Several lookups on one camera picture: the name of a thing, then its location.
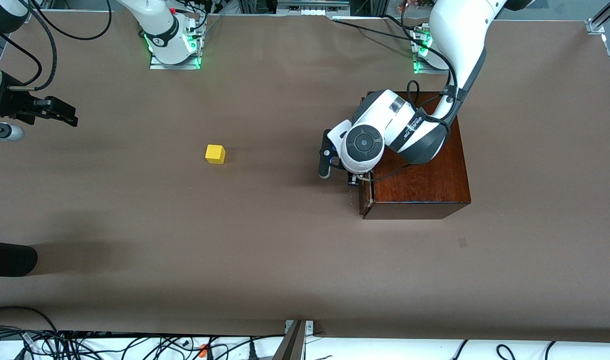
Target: white surface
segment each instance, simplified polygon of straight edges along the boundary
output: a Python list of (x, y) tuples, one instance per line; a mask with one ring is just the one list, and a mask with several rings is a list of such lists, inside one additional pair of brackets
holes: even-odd
[[(206, 337), (195, 337), (194, 347), (198, 348), (207, 342)], [(93, 339), (84, 344), (94, 350), (123, 349), (133, 338), (126, 339)], [(214, 344), (227, 344), (232, 347), (248, 340), (247, 337), (221, 337)], [(255, 341), (259, 358), (272, 356), (278, 349), (281, 337)], [(425, 340), (425, 339), (346, 339), (338, 337), (308, 337), (305, 347), (305, 360), (319, 360), (331, 356), (330, 360), (451, 360), (461, 340)], [(125, 360), (142, 360), (145, 354), (158, 344), (158, 338), (148, 339), (127, 351)], [(499, 360), (496, 346), (505, 344), (510, 347), (517, 360), (542, 360), (545, 356), (547, 341), (469, 341), (463, 349), (459, 360)], [(0, 341), (0, 360), (11, 360), (20, 351), (21, 341)], [(222, 354), (223, 347), (214, 349), (214, 357)], [(249, 347), (241, 346), (232, 351), (230, 360), (247, 360)], [(121, 352), (101, 353), (104, 360), (120, 360)], [(35, 360), (48, 360), (50, 357), (36, 356)], [(600, 342), (557, 342), (549, 353), (550, 360), (610, 360), (610, 343)], [(166, 350), (160, 360), (181, 360), (181, 354)]]

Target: yellow cube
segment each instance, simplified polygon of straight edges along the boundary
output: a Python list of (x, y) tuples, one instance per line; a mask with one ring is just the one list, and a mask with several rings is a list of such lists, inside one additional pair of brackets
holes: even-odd
[(225, 162), (225, 148), (222, 145), (207, 145), (205, 159), (210, 164), (222, 164)]

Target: wooden box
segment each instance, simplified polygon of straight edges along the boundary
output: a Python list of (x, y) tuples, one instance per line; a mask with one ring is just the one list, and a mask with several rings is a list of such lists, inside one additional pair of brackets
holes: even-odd
[[(421, 92), (418, 103), (437, 94)], [(407, 98), (405, 92), (398, 92), (398, 95)], [(424, 109), (431, 114), (437, 102), (425, 105)], [(371, 176), (387, 175), (405, 164), (407, 162), (400, 155), (386, 148)], [(437, 220), (469, 205), (471, 195), (458, 118), (451, 125), (448, 141), (433, 160), (410, 166), (376, 182), (361, 182), (359, 195), (363, 219)]]

